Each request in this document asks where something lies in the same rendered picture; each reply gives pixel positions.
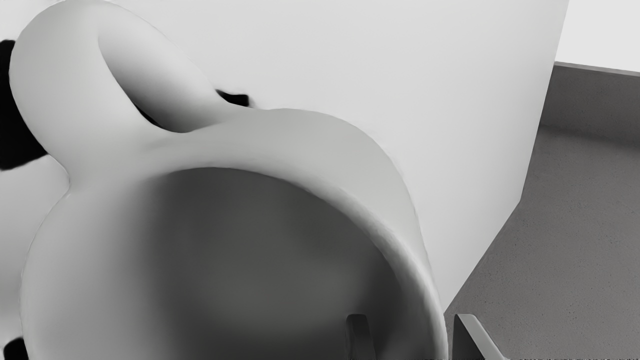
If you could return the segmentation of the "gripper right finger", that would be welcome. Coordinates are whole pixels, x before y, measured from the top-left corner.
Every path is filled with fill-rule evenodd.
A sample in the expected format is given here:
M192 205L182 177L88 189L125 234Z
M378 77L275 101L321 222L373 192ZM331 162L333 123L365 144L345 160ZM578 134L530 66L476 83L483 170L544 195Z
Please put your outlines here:
M508 360L473 314L454 316L453 360Z

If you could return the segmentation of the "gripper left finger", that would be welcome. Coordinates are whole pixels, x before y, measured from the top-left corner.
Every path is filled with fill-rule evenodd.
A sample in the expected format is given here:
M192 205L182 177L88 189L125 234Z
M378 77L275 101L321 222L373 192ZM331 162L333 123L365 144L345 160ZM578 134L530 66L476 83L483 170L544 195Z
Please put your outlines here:
M346 317L346 360L377 360L370 324L365 314Z

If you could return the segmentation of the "white ceramic mug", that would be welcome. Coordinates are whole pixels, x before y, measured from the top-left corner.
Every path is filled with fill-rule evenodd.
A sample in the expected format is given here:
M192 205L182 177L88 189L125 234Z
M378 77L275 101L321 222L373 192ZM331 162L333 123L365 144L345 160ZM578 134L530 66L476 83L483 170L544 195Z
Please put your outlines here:
M445 360L418 215L349 121L222 99L162 32L62 0L19 34L14 102L69 187L20 284L29 360Z

